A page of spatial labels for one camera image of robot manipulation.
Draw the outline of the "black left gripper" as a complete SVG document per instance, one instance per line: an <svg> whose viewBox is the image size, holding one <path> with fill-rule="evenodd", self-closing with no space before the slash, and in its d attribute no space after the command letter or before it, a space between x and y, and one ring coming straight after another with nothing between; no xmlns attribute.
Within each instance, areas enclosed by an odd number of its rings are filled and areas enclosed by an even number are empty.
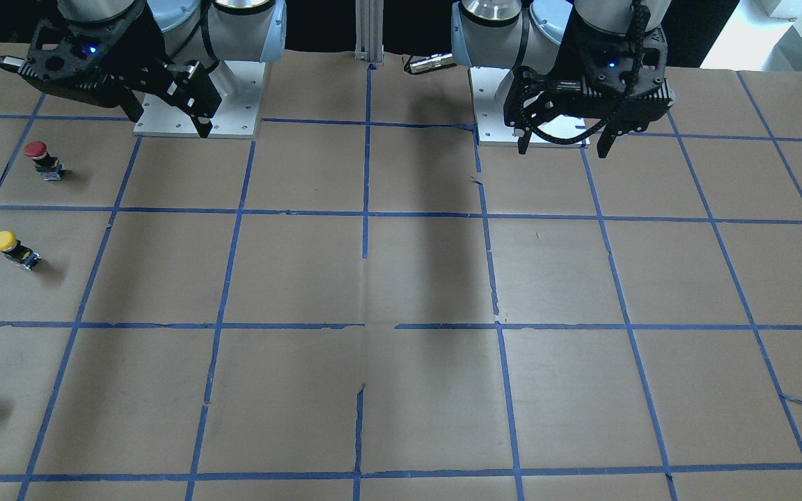
<svg viewBox="0 0 802 501"><path fill-rule="evenodd" d="M585 77L551 79L528 66L512 70L512 83L503 102L503 121L517 131L517 152L525 155L531 134L547 140L548 133L537 128L560 116L596 118L604 130L597 141L597 155L608 158L615 140L622 134L643 132L665 116L675 103L675 93L666 79L647 94L626 98L604 94L592 88Z"/></svg>

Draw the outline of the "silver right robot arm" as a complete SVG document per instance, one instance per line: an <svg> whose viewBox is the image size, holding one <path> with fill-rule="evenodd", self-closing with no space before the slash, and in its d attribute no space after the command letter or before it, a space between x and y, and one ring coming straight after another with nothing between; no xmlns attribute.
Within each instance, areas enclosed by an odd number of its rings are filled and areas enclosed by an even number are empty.
<svg viewBox="0 0 802 501"><path fill-rule="evenodd" d="M48 95L121 108L137 136L251 139L283 1L47 1L20 67Z"/></svg>

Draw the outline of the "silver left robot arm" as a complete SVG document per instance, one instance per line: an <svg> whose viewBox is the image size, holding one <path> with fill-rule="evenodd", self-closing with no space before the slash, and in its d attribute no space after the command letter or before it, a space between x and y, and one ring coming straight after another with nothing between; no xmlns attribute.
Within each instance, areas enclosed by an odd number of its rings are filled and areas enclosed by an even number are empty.
<svg viewBox="0 0 802 501"><path fill-rule="evenodd" d="M585 147L602 158L675 103L668 1L459 1L451 54L470 70L481 142Z"/></svg>

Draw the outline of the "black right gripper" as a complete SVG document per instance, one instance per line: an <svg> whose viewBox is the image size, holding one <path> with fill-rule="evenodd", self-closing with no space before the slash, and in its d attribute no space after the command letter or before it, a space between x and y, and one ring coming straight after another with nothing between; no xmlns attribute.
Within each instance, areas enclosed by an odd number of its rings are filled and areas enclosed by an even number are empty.
<svg viewBox="0 0 802 501"><path fill-rule="evenodd" d="M200 138L210 136L211 118L223 101L219 89L204 61L170 58L159 29L128 29L109 51L105 67L118 83L158 96L166 104L184 111L192 119ZM143 116L143 104L135 94L121 96L120 108L133 123Z"/></svg>

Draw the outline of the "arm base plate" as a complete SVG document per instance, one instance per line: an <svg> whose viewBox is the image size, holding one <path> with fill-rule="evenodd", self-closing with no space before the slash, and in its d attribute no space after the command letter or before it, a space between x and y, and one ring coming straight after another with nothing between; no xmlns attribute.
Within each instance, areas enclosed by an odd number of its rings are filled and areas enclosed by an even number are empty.
<svg viewBox="0 0 802 501"><path fill-rule="evenodd" d="M505 124L503 105L512 85L512 74L501 67L472 67L470 69L472 104L481 145L517 145L512 127ZM561 138L569 138L586 130L582 118L560 116L542 125L541 130Z"/></svg>
<svg viewBox="0 0 802 501"><path fill-rule="evenodd" d="M252 139L269 65L260 61L222 61L211 79L222 97L208 139ZM143 137L198 138L191 118L154 95L143 100L134 134Z"/></svg>

